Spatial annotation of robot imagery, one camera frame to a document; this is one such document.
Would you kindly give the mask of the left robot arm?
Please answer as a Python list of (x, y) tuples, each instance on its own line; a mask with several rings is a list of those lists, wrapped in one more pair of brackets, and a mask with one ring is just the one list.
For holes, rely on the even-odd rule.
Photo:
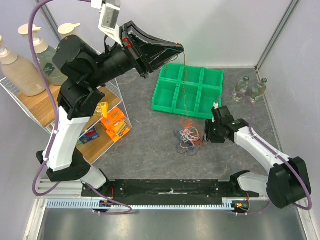
[(108, 178), (76, 148), (80, 134), (105, 94), (100, 87), (135, 69), (142, 78), (184, 52), (180, 43), (148, 35), (132, 21), (119, 30), (120, 41), (97, 53), (77, 35), (58, 45), (53, 63), (67, 76), (57, 97), (58, 122), (46, 149), (37, 152), (52, 182), (81, 180), (99, 197), (110, 191)]

